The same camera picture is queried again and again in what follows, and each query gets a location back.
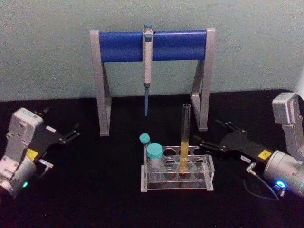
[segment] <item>pipette stand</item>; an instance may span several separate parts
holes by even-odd
[[[214,59],[215,29],[156,31],[153,37],[152,61],[198,61],[191,100],[198,130],[206,131]],[[90,39],[100,136],[109,136],[111,96],[105,63],[142,61],[142,32],[90,31]]]
[[[164,146],[160,172],[152,172],[144,148],[141,173],[141,192],[161,189],[206,189],[213,191],[214,165],[210,155],[199,155],[197,146],[189,146],[188,167],[180,173],[179,146]]]

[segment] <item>light green wall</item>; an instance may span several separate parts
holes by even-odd
[[[303,0],[0,0],[0,100],[95,96],[89,30],[215,28],[212,91],[292,88]],[[189,93],[195,61],[155,62],[151,94]],[[106,65],[113,96],[143,95],[141,63]]]

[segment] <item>black table surface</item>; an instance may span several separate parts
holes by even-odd
[[[256,143],[285,152],[284,132],[275,124],[271,106],[280,92],[212,93],[209,126],[218,118],[232,121]],[[145,118],[143,97],[113,98],[109,137],[99,136],[96,99],[0,103],[1,156],[10,117],[20,107],[50,107],[44,123],[61,133],[81,124],[81,136],[73,143],[48,152],[45,159],[53,170],[30,181],[9,207],[1,206],[0,227],[304,227],[303,199],[287,192],[272,202],[248,194],[243,187],[246,165],[234,159],[213,159],[214,191],[140,192],[139,135],[147,132],[152,142],[179,145],[181,107],[190,103],[190,96],[150,96],[149,102]],[[304,113],[302,100],[300,109]],[[211,127],[198,132],[193,113],[191,118],[190,144],[195,134],[215,142]],[[254,177],[248,182],[255,192],[271,196]]]

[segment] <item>gray stand leg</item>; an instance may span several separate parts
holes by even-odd
[[[206,131],[209,111],[212,66],[214,59],[215,29],[208,28],[205,60],[199,60],[192,86],[191,100],[199,131]]]
[[[92,65],[95,80],[95,90],[97,99],[97,109],[99,116],[100,136],[109,136],[110,115],[111,115],[111,95],[105,64],[101,62],[99,32],[90,31]]]

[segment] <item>green indicator light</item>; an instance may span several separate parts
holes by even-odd
[[[22,187],[23,187],[23,188],[25,188],[26,186],[28,186],[28,184],[29,184],[29,183],[24,182],[24,184],[23,184],[23,186],[22,186]]]

